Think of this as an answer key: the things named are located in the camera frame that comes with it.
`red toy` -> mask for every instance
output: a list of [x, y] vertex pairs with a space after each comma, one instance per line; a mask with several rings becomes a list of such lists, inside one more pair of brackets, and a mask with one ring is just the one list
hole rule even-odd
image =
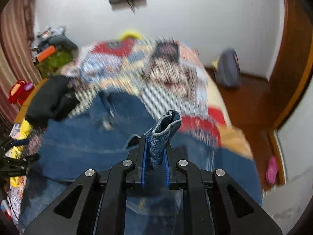
[[14, 104], [17, 102], [22, 106], [34, 88], [35, 85], [33, 83], [27, 83], [24, 80], [17, 81], [9, 92], [9, 103]]

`wooden door frame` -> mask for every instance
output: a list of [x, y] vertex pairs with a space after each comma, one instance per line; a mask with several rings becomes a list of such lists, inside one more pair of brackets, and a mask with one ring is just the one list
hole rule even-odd
[[[289, 4], [288, 0], [284, 0], [285, 2], [285, 17], [284, 17], [284, 30], [283, 30], [283, 37], [281, 42], [281, 50], [278, 54], [277, 62], [280, 60], [280, 56], [283, 54], [282, 49], [285, 48], [284, 41], [286, 40], [286, 36], [288, 34], [288, 31], [290, 31], [288, 26], [288, 17], [293, 17], [293, 15], [290, 15], [288, 12]], [[279, 147], [279, 143], [277, 142], [276, 132], [283, 126], [283, 124], [288, 120], [288, 118], [292, 115], [293, 111], [296, 109], [297, 105], [301, 101], [301, 98], [303, 97], [310, 80], [312, 78], [313, 74], [313, 33], [311, 37], [311, 44], [310, 44], [310, 50], [309, 55], [307, 59], [307, 63], [303, 72], [303, 75], [300, 79], [300, 82], [292, 95], [292, 98], [288, 102], [287, 106], [284, 108], [284, 110], [280, 113], [276, 121], [274, 122], [272, 128], [268, 130], [268, 137], [270, 140], [270, 143], [273, 147], [273, 151], [275, 153], [276, 161], [279, 167], [278, 170], [278, 184], [283, 185], [286, 183], [286, 175], [284, 170], [284, 161], [282, 159], [281, 150]]]

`yellow cloth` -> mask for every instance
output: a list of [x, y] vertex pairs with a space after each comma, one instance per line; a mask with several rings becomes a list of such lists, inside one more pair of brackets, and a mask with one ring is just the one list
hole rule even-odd
[[123, 40], [126, 40], [128, 38], [140, 39], [140, 40], [143, 39], [142, 35], [139, 32], [133, 31], [133, 30], [128, 30], [128, 31], [125, 31], [124, 33], [122, 33], [122, 35], [119, 37], [119, 40], [123, 41]]
[[[31, 130], [32, 130], [32, 126], [24, 119], [23, 122], [21, 123], [20, 136], [17, 138], [17, 140], [27, 138]], [[22, 150], [23, 150], [23, 146], [12, 147], [10, 157], [14, 159], [19, 159], [21, 157]], [[10, 184], [14, 187], [18, 187], [19, 177], [11, 177]]]
[[253, 154], [242, 130], [236, 127], [218, 126], [222, 147], [248, 159], [253, 159]]
[[218, 64], [219, 64], [219, 57], [217, 57], [215, 60], [211, 62], [211, 65], [215, 70], [218, 70]]

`metal screw cap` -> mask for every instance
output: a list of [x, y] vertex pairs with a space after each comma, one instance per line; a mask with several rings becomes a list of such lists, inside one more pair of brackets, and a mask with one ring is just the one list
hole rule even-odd
[[220, 176], [220, 177], [225, 175], [225, 171], [223, 169], [217, 169], [215, 173], [217, 176]]
[[179, 164], [180, 166], [186, 166], [186, 165], [188, 164], [188, 161], [186, 161], [186, 160], [179, 160], [179, 161], [178, 161], [178, 164]]
[[132, 160], [124, 160], [124, 161], [123, 161], [123, 165], [124, 165], [124, 166], [131, 166], [132, 163], [133, 163]]
[[88, 170], [86, 170], [86, 171], [85, 171], [85, 175], [86, 175], [87, 177], [93, 176], [93, 175], [94, 175], [94, 170], [93, 170], [93, 169], [88, 169]]

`wooden floor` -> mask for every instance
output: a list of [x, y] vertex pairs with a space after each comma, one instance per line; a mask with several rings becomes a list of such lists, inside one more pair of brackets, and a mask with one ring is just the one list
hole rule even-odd
[[[214, 79], [212, 70], [209, 74]], [[269, 190], [265, 174], [273, 150], [267, 136], [267, 130], [277, 117], [277, 110], [271, 97], [268, 82], [264, 79], [242, 75], [242, 86], [238, 89], [219, 87], [232, 124], [243, 130], [248, 140], [256, 166], [259, 171], [261, 186]]]

